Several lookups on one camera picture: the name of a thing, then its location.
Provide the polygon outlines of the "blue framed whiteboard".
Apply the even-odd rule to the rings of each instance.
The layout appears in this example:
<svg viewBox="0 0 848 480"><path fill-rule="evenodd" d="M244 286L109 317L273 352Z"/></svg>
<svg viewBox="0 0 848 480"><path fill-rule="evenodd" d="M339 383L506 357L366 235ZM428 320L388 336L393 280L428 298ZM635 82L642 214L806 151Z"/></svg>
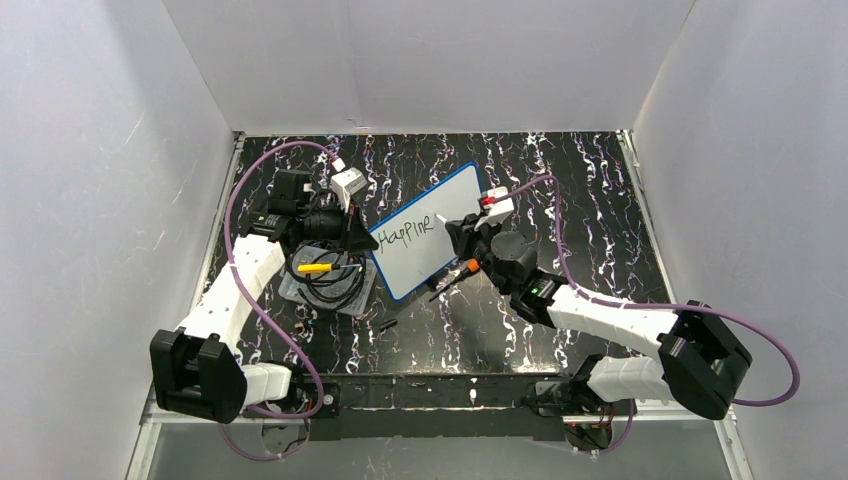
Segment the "blue framed whiteboard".
<svg viewBox="0 0 848 480"><path fill-rule="evenodd" d="M379 243L373 259L392 300L403 300L456 258L434 214L458 220L476 213L481 192L479 169L467 163L369 229Z"/></svg>

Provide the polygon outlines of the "black marker cap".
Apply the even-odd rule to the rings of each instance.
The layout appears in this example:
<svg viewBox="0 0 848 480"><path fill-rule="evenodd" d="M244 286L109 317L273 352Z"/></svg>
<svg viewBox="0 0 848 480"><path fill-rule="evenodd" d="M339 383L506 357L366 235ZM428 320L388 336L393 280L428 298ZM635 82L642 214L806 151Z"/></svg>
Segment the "black marker cap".
<svg viewBox="0 0 848 480"><path fill-rule="evenodd" d="M384 321L384 322L382 322L382 323L380 324L380 326L379 326L379 331L380 331L380 332L383 332L383 331L386 331L386 330L388 330L388 329L391 329L391 328L393 328L394 326L396 326L396 325L397 325L397 323L398 323L398 321L397 321L396 319L386 320L386 321Z"/></svg>

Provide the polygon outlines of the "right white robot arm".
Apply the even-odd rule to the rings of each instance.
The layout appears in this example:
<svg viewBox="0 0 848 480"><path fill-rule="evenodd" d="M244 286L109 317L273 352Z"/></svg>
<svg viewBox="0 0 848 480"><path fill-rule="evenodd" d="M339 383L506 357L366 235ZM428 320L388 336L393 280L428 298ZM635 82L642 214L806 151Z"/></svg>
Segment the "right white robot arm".
<svg viewBox="0 0 848 480"><path fill-rule="evenodd" d="M628 358L591 355L567 381L530 389L524 403L538 415L590 413L625 400L674 401L710 420L727 414L752 357L698 302L659 311L604 295L586 299L565 277L540 269L536 249L519 232L483 224L476 214L445 229L458 258L476 261L521 319L636 351Z"/></svg>

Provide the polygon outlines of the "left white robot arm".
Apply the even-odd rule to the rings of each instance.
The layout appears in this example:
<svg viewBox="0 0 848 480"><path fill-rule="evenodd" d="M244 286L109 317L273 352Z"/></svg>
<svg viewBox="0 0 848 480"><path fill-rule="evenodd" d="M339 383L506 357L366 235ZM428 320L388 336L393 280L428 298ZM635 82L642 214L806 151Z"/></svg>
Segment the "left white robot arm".
<svg viewBox="0 0 848 480"><path fill-rule="evenodd" d="M343 253L376 249L353 200L365 184L356 168L332 175L326 188L305 171L276 174L270 196L249 214L235 240L239 272L223 269L175 329L159 330L151 340L160 408L229 423L249 406L288 397L291 366L240 365L235 357L250 302L304 242L326 242Z"/></svg>

